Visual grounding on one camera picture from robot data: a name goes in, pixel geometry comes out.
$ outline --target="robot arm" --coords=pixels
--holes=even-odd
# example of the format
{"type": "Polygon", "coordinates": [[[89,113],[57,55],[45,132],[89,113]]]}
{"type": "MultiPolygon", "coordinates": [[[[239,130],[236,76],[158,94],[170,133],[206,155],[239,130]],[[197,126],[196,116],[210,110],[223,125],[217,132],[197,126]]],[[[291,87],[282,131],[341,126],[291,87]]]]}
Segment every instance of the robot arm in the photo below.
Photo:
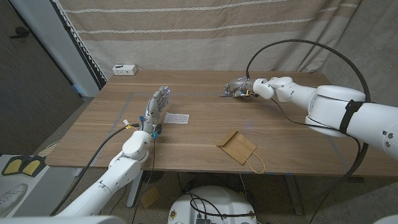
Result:
{"type": "Polygon", "coordinates": [[[281,102],[292,102],[308,111],[305,124],[314,131],[334,137],[346,134],[384,151],[398,160],[398,108],[363,103],[364,93],[341,86],[318,88],[300,86],[290,77],[256,80],[241,77],[224,86],[233,97],[261,96],[271,99],[277,95],[281,102]]]}
{"type": "Polygon", "coordinates": [[[108,200],[120,188],[134,180],[141,169],[141,164],[148,158],[145,143],[157,138],[161,125],[157,125],[159,115],[169,103],[167,87],[162,86],[149,100],[144,112],[140,130],[123,144],[122,151],[109,163],[108,170],[91,187],[84,191],[58,217],[76,217],[97,215],[108,200]]]}

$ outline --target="yellow pedal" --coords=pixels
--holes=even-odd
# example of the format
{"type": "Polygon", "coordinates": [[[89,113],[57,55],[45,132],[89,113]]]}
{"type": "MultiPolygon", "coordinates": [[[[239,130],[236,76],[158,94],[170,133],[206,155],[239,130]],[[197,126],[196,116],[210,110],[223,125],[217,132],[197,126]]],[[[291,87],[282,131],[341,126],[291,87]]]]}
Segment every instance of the yellow pedal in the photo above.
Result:
{"type": "Polygon", "coordinates": [[[39,160],[32,161],[27,166],[25,166],[25,168],[22,170],[22,173],[32,176],[35,170],[39,167],[39,165],[39,160]]]}
{"type": "Polygon", "coordinates": [[[15,174],[19,172],[19,168],[21,167],[22,159],[16,159],[8,164],[6,169],[3,172],[3,175],[15,174]]]}

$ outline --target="floor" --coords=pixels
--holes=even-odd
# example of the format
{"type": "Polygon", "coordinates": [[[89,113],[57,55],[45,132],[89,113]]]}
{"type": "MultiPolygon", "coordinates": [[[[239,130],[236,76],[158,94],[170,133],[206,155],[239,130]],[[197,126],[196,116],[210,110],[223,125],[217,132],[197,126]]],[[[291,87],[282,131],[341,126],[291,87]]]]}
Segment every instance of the floor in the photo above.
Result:
{"type": "MultiPolygon", "coordinates": [[[[91,102],[92,98],[84,98],[84,103],[78,108],[39,148],[34,154],[45,149],[49,144],[59,140],[76,121],[79,115],[91,102]]],[[[63,205],[65,208],[85,189],[94,183],[104,169],[89,169],[85,177],[77,185],[69,199],[63,205]]],[[[157,172],[158,181],[150,183],[148,189],[156,186],[161,198],[147,209],[140,210],[134,223],[167,223],[169,209],[180,196],[180,187],[176,172],[157,172]]],[[[180,173],[182,185],[193,179],[196,174],[180,173]]],[[[336,181],[337,177],[296,176],[298,189],[302,199],[316,195],[336,181]]],[[[291,201],[283,175],[252,175],[244,174],[246,188],[255,197],[257,220],[262,224],[298,223],[308,224],[313,211],[321,198],[305,204],[305,215],[297,216],[291,209],[291,201]]],[[[199,174],[195,187],[201,185],[226,185],[240,191],[241,184],[236,177],[229,174],[199,174]]],[[[126,208],[126,200],[130,184],[124,194],[123,188],[117,192],[101,211],[103,215],[116,215],[126,223],[131,223],[133,209],[126,208]]],[[[334,190],[324,201],[312,223],[374,223],[388,215],[398,214],[398,179],[396,178],[364,178],[363,183],[344,183],[334,190]]]]}

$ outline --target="black cable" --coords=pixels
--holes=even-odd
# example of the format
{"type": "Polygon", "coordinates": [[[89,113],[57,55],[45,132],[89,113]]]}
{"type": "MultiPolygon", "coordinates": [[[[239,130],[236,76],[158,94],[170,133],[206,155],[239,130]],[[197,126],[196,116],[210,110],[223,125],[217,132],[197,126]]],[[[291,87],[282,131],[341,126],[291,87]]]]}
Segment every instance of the black cable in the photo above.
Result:
{"type": "Polygon", "coordinates": [[[310,222],[308,224],[311,224],[312,220],[315,218],[315,215],[317,214],[317,212],[319,211],[319,208],[322,206],[322,203],[325,201],[325,199],[327,198],[327,196],[329,195],[329,193],[327,193],[324,198],[322,199],[321,203],[319,203],[317,209],[315,210],[315,212],[312,215],[312,218],[310,220],[310,222]]]}
{"type": "MultiPolygon", "coordinates": [[[[191,198],[192,198],[192,200],[193,200],[193,197],[192,197],[192,193],[191,193],[191,191],[189,190],[188,191],[189,192],[189,195],[191,195],[191,198]]],[[[198,205],[197,205],[197,203],[195,202],[195,201],[193,201],[193,203],[195,204],[195,206],[196,206],[196,208],[198,208],[198,205]]],[[[206,212],[206,205],[205,205],[205,203],[201,200],[201,203],[203,204],[203,208],[205,209],[205,212],[206,212]]]]}
{"type": "MultiPolygon", "coordinates": [[[[355,159],[357,159],[357,158],[359,157],[360,153],[361,153],[361,143],[358,141],[358,139],[356,139],[356,138],[354,138],[354,137],[352,137],[352,138],[355,140],[355,142],[356,142],[357,145],[358,145],[358,152],[357,152],[356,158],[355,158],[355,159]]],[[[313,213],[312,218],[311,218],[309,224],[311,224],[312,220],[315,218],[315,215],[317,214],[317,212],[319,211],[320,207],[322,206],[322,203],[326,200],[326,198],[327,198],[327,196],[328,196],[329,194],[330,194],[330,192],[328,192],[328,193],[324,196],[324,198],[322,199],[321,203],[319,203],[318,208],[317,208],[317,209],[315,210],[315,212],[313,213]]]]}
{"type": "Polygon", "coordinates": [[[254,56],[252,57],[252,59],[250,60],[248,67],[246,68],[246,77],[249,79],[250,75],[249,75],[249,67],[250,64],[252,63],[252,61],[257,57],[257,55],[262,52],[264,49],[271,47],[273,45],[277,45],[277,44],[281,44],[281,43],[286,43],[286,42],[301,42],[301,43],[307,43],[307,44],[312,44],[312,45],[316,45],[319,46],[323,49],[329,50],[330,52],[334,53],[335,55],[339,56],[339,58],[343,59],[355,72],[356,76],[359,78],[359,81],[362,84],[363,87],[363,91],[365,93],[365,102],[370,102],[371,101],[371,96],[369,93],[369,88],[368,88],[368,84],[366,83],[365,78],[363,77],[362,73],[359,71],[359,69],[354,65],[354,63],[352,61],[350,61],[348,58],[346,58],[344,55],[342,55],[340,52],[338,52],[337,50],[328,47],[326,45],[323,44],[319,44],[317,42],[314,41],[310,41],[310,40],[299,40],[299,39],[290,39],[290,40],[281,40],[278,42],[274,42],[272,44],[269,44],[263,48],[261,48],[259,51],[257,51],[257,53],[254,54],[254,56]]]}
{"type": "Polygon", "coordinates": [[[153,161],[152,161],[152,170],[150,171],[150,175],[149,175],[147,184],[145,185],[144,190],[142,190],[142,193],[141,193],[141,196],[139,197],[139,200],[137,200],[136,209],[134,210],[134,215],[132,216],[131,224],[134,223],[134,219],[136,218],[138,203],[139,203],[139,201],[141,200],[142,195],[145,193],[145,189],[148,187],[148,184],[149,184],[149,182],[150,182],[150,179],[152,178],[152,174],[154,173],[154,167],[155,167],[155,149],[156,149],[156,146],[155,146],[155,139],[154,139],[154,158],[153,158],[153,161]]]}
{"type": "Polygon", "coordinates": [[[236,215],[232,215],[232,214],[229,214],[229,215],[223,214],[223,215],[222,215],[222,214],[220,213],[220,211],[217,209],[217,207],[215,207],[211,202],[207,201],[206,199],[200,198],[200,197],[197,197],[197,198],[192,199],[192,200],[190,201],[190,205],[191,205],[191,207],[192,207],[194,210],[196,210],[197,212],[200,212],[200,213],[205,214],[205,215],[214,216],[214,217],[221,217],[222,220],[224,220],[223,217],[231,217],[231,218],[234,218],[234,217],[251,217],[251,216],[257,215],[257,213],[246,213],[246,214],[236,214],[236,215]],[[193,202],[195,199],[204,200],[205,202],[209,203],[209,204],[218,212],[218,214],[204,212],[204,211],[201,211],[201,210],[195,208],[195,207],[192,205],[192,202],[193,202]]]}
{"type": "MultiPolygon", "coordinates": [[[[178,184],[179,184],[179,186],[180,186],[181,195],[184,195],[185,193],[184,193],[183,190],[182,190],[182,185],[181,185],[181,180],[180,180],[180,172],[177,172],[177,179],[178,179],[178,184]]],[[[191,198],[193,199],[190,189],[188,189],[188,192],[189,192],[189,195],[191,195],[191,198]]]]}
{"type": "Polygon", "coordinates": [[[126,194],[126,191],[127,191],[127,185],[124,186],[124,192],[123,192],[122,196],[120,196],[118,202],[116,202],[116,204],[113,205],[113,208],[112,208],[111,212],[109,213],[109,215],[112,214],[113,210],[116,208],[116,206],[119,204],[119,202],[123,199],[124,195],[126,194]]]}
{"type": "Polygon", "coordinates": [[[324,129],[330,129],[330,130],[334,130],[334,131],[338,131],[335,128],[331,128],[331,127],[327,127],[327,126],[319,126],[319,125],[314,125],[314,124],[305,124],[305,123],[300,123],[300,122],[296,122],[296,121],[292,121],[290,118],[288,118],[285,114],[285,112],[282,110],[282,107],[280,107],[280,105],[274,100],[271,99],[280,109],[280,112],[282,112],[282,114],[285,116],[286,119],[288,119],[290,122],[295,123],[295,124],[301,124],[301,125],[306,125],[309,127],[315,127],[315,128],[324,128],[324,129]]]}
{"type": "Polygon", "coordinates": [[[55,215],[55,213],[58,211],[58,209],[65,203],[65,201],[68,199],[68,197],[70,196],[70,194],[73,192],[73,190],[76,188],[77,184],[79,184],[79,181],[81,180],[81,178],[83,177],[83,175],[85,174],[85,172],[87,171],[87,169],[89,168],[90,164],[94,161],[94,158],[97,156],[97,154],[100,152],[100,150],[102,149],[102,147],[104,147],[104,145],[113,137],[115,136],[117,133],[125,130],[128,126],[132,126],[132,125],[126,125],[125,127],[115,131],[114,133],[112,133],[109,137],[107,137],[102,144],[99,146],[99,148],[97,149],[97,151],[94,153],[93,157],[91,157],[90,161],[88,161],[87,165],[83,168],[81,174],[79,175],[79,177],[77,178],[77,180],[75,181],[75,183],[73,184],[72,188],[66,193],[66,195],[62,198],[61,202],[57,205],[57,207],[52,211],[52,213],[50,214],[55,215]]]}
{"type": "MultiPolygon", "coordinates": [[[[218,215],[219,215],[219,217],[221,218],[221,221],[224,223],[224,218],[223,218],[221,212],[218,210],[218,208],[217,208],[216,206],[214,206],[211,202],[207,201],[206,199],[200,198],[200,197],[197,196],[197,195],[193,195],[193,196],[196,197],[195,199],[201,200],[203,206],[205,206],[205,204],[203,203],[203,201],[209,203],[209,204],[218,212],[218,215]]],[[[189,203],[189,204],[191,205],[192,208],[193,208],[193,206],[192,206],[192,201],[195,202],[195,199],[193,198],[193,199],[190,201],[190,203],[189,203]]],[[[208,213],[207,213],[206,210],[205,210],[205,212],[204,212],[203,214],[205,214],[205,217],[207,217],[207,214],[208,214],[208,213]]]]}

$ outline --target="beige curtain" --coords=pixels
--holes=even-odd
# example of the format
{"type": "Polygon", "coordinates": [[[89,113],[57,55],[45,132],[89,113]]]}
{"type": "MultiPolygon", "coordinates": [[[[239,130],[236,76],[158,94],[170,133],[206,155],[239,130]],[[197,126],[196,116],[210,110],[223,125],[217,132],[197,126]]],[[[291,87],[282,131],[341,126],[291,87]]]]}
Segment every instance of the beige curtain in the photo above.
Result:
{"type": "MultiPolygon", "coordinates": [[[[115,63],[146,70],[245,70],[261,47],[307,39],[334,47],[360,0],[60,0],[107,77],[115,63]]],[[[311,72],[327,52],[287,43],[251,70],[311,72]]]]}

